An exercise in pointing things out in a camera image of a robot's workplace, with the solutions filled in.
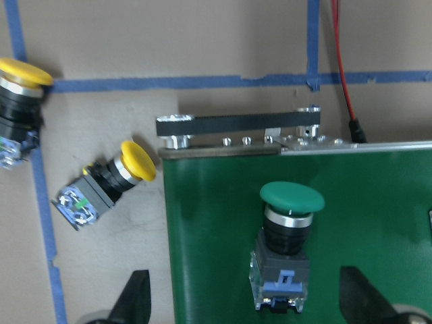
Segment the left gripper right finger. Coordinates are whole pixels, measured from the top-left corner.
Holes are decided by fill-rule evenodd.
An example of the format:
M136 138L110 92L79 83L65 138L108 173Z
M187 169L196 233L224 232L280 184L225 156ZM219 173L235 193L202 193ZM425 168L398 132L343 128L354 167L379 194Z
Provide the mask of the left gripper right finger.
M354 266L340 268L340 312L347 323L399 323L395 308Z

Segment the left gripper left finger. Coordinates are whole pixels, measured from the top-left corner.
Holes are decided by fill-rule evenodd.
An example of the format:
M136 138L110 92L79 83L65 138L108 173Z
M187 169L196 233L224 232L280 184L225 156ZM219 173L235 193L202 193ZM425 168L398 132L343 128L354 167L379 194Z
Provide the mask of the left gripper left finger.
M149 270L133 271L108 316L110 323L149 323L151 283Z

